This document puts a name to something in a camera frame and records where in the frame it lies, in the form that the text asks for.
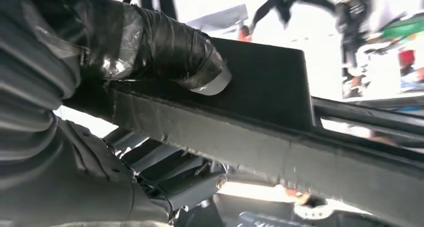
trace taped hose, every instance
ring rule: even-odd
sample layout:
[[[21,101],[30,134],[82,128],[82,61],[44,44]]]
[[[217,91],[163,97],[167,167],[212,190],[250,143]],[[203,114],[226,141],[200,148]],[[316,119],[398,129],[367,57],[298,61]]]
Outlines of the taped hose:
[[[83,78],[149,76],[204,95],[219,93],[231,79],[205,33],[159,12],[113,0],[32,1],[61,39],[83,49]]]

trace red object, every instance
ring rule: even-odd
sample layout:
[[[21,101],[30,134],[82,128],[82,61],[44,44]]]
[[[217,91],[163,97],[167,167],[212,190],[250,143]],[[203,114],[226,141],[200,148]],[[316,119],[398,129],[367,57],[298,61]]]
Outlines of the red object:
[[[415,62],[415,53],[413,50],[406,50],[399,53],[399,60],[409,66]]]
[[[238,40],[242,42],[252,42],[252,35],[249,33],[249,28],[243,26],[238,32]]]

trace metal bar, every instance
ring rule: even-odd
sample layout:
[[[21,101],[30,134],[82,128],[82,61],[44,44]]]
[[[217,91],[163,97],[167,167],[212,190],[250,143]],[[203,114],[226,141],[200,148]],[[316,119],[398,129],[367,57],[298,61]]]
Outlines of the metal bar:
[[[166,81],[108,87],[91,82],[66,104],[194,154],[343,200],[403,227],[424,223],[416,201],[424,200],[422,159],[314,127],[301,52],[214,42],[233,75],[218,95],[201,96]]]

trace bolt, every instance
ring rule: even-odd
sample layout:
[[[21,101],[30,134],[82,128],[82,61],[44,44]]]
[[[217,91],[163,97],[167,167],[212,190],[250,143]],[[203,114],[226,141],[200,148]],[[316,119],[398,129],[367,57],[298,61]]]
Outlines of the bolt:
[[[226,180],[223,178],[220,178],[218,180],[218,182],[216,183],[216,191],[220,191],[220,189],[224,186],[224,184],[226,183]]]

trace green object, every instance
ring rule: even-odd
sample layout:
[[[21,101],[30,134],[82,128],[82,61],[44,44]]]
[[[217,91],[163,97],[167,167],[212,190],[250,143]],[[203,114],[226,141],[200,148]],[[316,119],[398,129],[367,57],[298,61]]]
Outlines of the green object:
[[[400,20],[385,27],[382,39],[410,36],[424,31],[424,16],[416,16],[406,20]]]

